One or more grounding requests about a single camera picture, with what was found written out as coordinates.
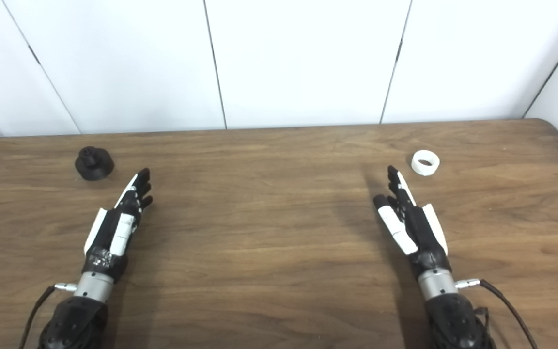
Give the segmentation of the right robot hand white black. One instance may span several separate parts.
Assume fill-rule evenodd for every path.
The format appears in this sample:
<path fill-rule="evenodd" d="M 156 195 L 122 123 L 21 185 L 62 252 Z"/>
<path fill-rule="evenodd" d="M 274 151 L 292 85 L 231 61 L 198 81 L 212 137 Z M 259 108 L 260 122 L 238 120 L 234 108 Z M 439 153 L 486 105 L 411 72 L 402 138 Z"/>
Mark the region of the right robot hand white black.
<path fill-rule="evenodd" d="M 409 261 L 410 271 L 418 278 L 426 271 L 452 271 L 448 247 L 432 204 L 418 206 L 399 170 L 387 168 L 390 196 L 379 194 L 374 207 L 390 236 Z"/>

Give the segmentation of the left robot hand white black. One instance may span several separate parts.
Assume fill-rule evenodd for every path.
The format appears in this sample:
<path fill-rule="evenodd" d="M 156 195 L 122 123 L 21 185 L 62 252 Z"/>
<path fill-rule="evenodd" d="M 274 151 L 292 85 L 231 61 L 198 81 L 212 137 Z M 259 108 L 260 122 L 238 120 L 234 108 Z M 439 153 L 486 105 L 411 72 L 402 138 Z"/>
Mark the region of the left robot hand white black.
<path fill-rule="evenodd" d="M 127 250 L 146 208 L 153 202 L 148 193 L 150 170 L 144 168 L 130 180 L 115 206 L 100 208 L 84 245 L 82 272 L 104 274 L 115 283 L 128 267 Z"/>

